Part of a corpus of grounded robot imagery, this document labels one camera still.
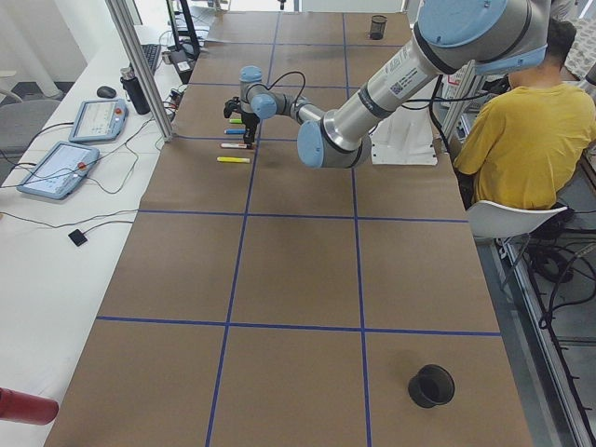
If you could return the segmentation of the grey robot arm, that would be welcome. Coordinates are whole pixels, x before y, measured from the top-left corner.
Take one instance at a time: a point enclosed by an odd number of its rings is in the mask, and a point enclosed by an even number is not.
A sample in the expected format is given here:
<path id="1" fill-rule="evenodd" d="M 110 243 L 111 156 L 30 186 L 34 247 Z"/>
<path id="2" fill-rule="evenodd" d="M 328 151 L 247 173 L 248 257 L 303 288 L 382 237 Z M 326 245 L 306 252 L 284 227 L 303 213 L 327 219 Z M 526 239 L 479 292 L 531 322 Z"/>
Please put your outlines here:
<path id="1" fill-rule="evenodd" d="M 549 12 L 548 1 L 426 1 L 411 40 L 339 109 L 324 112 L 303 96 L 275 93 L 250 65 L 241 69 L 239 94 L 225 103 L 223 115 L 240 114 L 247 145 L 261 121 L 288 116 L 300 126 L 297 150 L 306 166 L 355 168 L 371 154 L 370 130 L 438 75 L 469 61 L 479 75 L 538 65 Z"/>

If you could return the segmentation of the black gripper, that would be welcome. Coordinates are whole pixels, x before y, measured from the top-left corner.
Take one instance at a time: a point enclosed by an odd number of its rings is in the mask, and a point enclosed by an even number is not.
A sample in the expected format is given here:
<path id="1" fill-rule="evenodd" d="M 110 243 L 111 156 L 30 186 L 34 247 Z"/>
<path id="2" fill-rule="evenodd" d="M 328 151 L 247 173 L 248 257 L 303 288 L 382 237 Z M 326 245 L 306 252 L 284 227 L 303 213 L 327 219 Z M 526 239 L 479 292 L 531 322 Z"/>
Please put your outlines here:
<path id="1" fill-rule="evenodd" d="M 243 142 L 247 148 L 252 149 L 255 144 L 259 117 L 253 112 L 246 111 L 243 101 L 238 96 L 227 100 L 223 108 L 223 116 L 225 118 L 230 118 L 232 114 L 240 115 L 241 122 L 245 126 Z"/>

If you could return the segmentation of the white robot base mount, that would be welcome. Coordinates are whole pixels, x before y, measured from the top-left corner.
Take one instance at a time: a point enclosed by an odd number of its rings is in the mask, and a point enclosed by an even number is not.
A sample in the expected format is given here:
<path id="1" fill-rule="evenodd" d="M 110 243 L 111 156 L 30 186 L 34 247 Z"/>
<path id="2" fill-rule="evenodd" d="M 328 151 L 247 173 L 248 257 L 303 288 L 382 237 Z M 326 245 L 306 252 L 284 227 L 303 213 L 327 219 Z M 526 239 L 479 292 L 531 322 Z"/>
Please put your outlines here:
<path id="1" fill-rule="evenodd" d="M 399 108 L 372 133 L 372 163 L 395 166 L 436 166 L 431 121 L 426 109 Z"/>

